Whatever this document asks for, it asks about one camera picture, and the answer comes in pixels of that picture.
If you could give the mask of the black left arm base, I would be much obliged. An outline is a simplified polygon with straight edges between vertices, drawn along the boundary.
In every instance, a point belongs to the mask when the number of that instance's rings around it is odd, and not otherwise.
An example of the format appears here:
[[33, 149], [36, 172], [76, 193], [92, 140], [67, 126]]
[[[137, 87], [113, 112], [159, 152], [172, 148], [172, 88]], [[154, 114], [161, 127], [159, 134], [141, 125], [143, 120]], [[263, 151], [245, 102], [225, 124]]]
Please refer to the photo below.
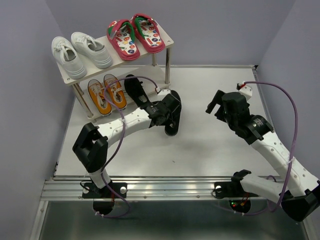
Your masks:
[[92, 207], [97, 215], [101, 217], [115, 218], [112, 211], [116, 207], [116, 199], [120, 199], [107, 186], [98, 188], [92, 181], [81, 181], [82, 198], [93, 200]]

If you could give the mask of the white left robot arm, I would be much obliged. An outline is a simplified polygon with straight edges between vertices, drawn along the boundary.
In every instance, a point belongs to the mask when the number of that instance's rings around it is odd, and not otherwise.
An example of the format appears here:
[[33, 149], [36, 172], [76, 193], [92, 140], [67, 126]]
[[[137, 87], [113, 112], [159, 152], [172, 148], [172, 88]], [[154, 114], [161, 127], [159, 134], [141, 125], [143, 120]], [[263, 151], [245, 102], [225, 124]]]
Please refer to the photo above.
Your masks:
[[145, 102], [135, 111], [109, 123], [85, 124], [72, 151], [82, 163], [94, 183], [94, 191], [100, 197], [111, 193], [111, 179], [106, 171], [108, 148], [135, 132], [153, 126], [164, 126], [165, 134], [178, 133], [182, 110], [179, 94], [172, 90], [160, 101]]

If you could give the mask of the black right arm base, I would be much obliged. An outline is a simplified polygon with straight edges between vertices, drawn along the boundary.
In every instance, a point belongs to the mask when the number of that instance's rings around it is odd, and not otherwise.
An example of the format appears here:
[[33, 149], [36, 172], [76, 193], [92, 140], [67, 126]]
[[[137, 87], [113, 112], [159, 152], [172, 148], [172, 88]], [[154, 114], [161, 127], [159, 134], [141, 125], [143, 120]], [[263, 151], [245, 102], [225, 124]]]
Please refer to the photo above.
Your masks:
[[250, 197], [255, 195], [245, 191], [241, 181], [249, 174], [251, 172], [244, 169], [234, 173], [230, 181], [215, 182], [211, 195], [216, 199], [231, 198], [229, 200], [231, 210], [236, 213], [247, 214], [251, 209]]

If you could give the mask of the colourful pink slipper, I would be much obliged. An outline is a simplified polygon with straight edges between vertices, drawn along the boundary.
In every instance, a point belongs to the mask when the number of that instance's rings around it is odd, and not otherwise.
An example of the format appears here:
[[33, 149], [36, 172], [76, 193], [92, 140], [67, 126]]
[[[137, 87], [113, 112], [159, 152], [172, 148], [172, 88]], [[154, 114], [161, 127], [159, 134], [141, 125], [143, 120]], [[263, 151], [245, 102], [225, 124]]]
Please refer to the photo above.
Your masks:
[[140, 57], [134, 28], [128, 19], [114, 20], [108, 26], [106, 36], [122, 60], [133, 61]]
[[134, 35], [140, 41], [144, 49], [150, 54], [156, 54], [165, 49], [157, 22], [144, 13], [136, 13], [130, 23], [133, 26]]

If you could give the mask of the black sneaker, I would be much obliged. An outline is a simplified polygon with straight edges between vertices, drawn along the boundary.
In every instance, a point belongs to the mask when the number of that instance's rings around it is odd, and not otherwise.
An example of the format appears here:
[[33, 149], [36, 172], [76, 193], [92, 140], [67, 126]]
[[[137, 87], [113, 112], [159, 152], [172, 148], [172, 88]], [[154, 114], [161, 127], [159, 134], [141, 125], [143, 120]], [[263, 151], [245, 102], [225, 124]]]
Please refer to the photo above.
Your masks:
[[141, 109], [150, 109], [152, 103], [150, 102], [143, 86], [142, 81], [132, 74], [126, 76], [129, 79], [124, 81], [125, 91], [134, 103]]
[[178, 133], [180, 117], [182, 111], [182, 102], [179, 94], [175, 90], [171, 90], [171, 94], [179, 100], [179, 105], [175, 108], [175, 110], [170, 114], [169, 119], [166, 121], [164, 126], [165, 134], [173, 137]]

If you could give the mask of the white sneaker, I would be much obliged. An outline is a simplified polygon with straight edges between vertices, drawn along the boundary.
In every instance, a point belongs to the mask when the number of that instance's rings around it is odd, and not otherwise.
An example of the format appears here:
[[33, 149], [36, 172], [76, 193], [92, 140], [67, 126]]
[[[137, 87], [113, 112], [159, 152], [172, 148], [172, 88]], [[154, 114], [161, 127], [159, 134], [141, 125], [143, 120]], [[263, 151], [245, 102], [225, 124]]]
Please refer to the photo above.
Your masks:
[[97, 68], [106, 69], [113, 64], [107, 48], [92, 36], [82, 32], [74, 32], [70, 39], [73, 48], [89, 58]]
[[87, 74], [87, 69], [78, 53], [66, 38], [62, 36], [55, 37], [51, 42], [51, 51], [56, 62], [71, 79], [77, 80]]

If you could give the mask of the orange sneaker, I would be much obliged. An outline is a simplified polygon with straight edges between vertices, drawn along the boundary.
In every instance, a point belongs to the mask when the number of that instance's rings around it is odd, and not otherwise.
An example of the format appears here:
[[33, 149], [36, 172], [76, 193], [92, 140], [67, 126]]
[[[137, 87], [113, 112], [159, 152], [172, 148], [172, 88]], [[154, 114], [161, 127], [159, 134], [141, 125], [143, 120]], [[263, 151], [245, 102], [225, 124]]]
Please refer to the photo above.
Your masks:
[[87, 90], [99, 113], [103, 116], [110, 115], [112, 113], [112, 107], [104, 97], [103, 85], [98, 80], [91, 79], [88, 82]]
[[104, 86], [111, 101], [120, 109], [124, 110], [127, 107], [127, 100], [125, 93], [118, 79], [112, 74], [106, 74], [103, 78]]

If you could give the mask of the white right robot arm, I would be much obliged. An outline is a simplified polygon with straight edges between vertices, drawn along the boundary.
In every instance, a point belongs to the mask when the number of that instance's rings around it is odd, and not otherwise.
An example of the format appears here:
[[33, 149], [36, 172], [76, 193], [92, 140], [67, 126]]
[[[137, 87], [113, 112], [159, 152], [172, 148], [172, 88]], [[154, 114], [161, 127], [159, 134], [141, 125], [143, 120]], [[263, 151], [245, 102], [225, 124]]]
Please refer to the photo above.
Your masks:
[[210, 114], [219, 106], [215, 116], [227, 123], [235, 134], [261, 154], [283, 179], [274, 182], [249, 170], [237, 171], [229, 181], [215, 184], [212, 195], [217, 199], [259, 196], [277, 203], [293, 220], [303, 221], [320, 206], [320, 180], [281, 143], [271, 124], [261, 115], [250, 114], [247, 98], [240, 92], [218, 90], [208, 104]]

